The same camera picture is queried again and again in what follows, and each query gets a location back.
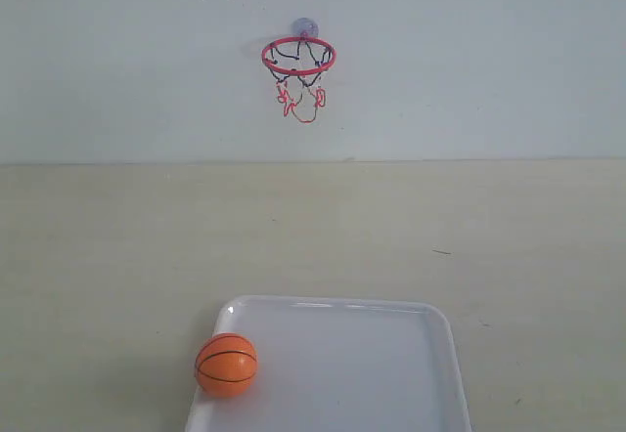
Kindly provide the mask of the white plastic tray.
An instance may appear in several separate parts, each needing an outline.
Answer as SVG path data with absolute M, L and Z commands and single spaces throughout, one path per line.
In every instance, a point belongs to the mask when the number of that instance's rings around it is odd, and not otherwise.
M 259 366 L 232 399 L 197 391 L 190 431 L 468 431 L 451 327 L 418 302 L 248 295 L 218 333 L 250 340 Z

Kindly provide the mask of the clear suction cup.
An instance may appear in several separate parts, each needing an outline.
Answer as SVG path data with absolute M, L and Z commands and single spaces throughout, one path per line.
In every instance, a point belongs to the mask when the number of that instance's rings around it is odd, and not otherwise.
M 301 38 L 317 38 L 319 35 L 318 24 L 309 18 L 299 18 L 291 24 L 293 36 Z

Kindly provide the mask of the small orange basketball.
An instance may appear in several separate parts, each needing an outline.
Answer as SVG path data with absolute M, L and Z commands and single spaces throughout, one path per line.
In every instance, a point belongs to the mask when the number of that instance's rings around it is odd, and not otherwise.
M 211 337 L 198 352 L 194 362 L 195 379 L 210 398 L 239 396 L 252 384 L 258 359 L 254 345 L 237 333 Z

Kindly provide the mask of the red mini basketball hoop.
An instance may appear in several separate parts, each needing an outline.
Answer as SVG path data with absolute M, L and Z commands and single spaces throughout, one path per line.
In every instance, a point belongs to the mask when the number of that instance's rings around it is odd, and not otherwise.
M 302 124 L 315 122 L 327 104 L 322 83 L 335 65 L 336 49 L 319 38 L 288 36 L 268 43 L 260 57 L 274 79 L 275 98 L 283 117 Z

